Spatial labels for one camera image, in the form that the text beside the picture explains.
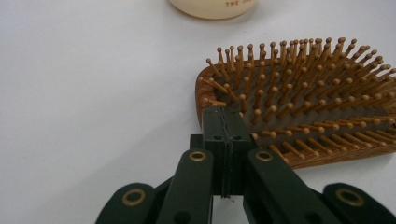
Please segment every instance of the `wooden hairbrush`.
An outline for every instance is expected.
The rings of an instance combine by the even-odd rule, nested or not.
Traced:
[[[196,80],[198,120],[213,105],[240,111],[257,145],[292,168],[394,152],[396,69],[356,39],[322,42],[260,44],[255,56],[252,45],[218,48]]]

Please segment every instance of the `bottle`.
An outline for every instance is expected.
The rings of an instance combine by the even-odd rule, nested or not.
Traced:
[[[256,5],[257,0],[169,0],[194,17],[218,20],[236,17]]]

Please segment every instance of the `screw hole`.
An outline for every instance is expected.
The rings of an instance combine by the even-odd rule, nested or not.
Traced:
[[[363,198],[353,190],[350,189],[338,189],[335,195],[343,203],[347,203],[351,206],[360,207],[364,205]]]
[[[137,206],[146,199],[146,192],[142,189],[130,189],[122,196],[122,203],[126,206]]]
[[[313,212],[307,213],[304,216],[304,218],[310,224],[321,224],[321,223],[323,223],[320,215],[318,215],[317,213],[313,213]]]
[[[206,159],[206,154],[201,151],[195,151],[190,153],[190,160],[192,161],[203,161]]]
[[[179,212],[175,215],[174,221],[176,224],[188,224],[191,221],[191,215],[187,212]]]
[[[260,151],[256,153],[256,158],[259,159],[260,161],[271,161],[272,156],[271,154],[268,154],[267,152]]]

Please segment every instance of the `white surface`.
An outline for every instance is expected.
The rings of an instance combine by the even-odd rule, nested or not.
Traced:
[[[216,47],[340,36],[396,65],[396,2],[261,0],[223,21],[167,1],[0,1],[0,223],[93,223],[111,195],[173,175],[200,133],[194,82]],[[396,214],[396,157],[299,170]],[[247,223],[239,198],[213,223]]]

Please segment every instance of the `wooden bristle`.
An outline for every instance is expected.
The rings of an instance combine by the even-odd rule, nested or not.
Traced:
[[[217,48],[196,84],[208,106],[238,110],[259,147],[291,167],[396,151],[396,68],[344,37]]]

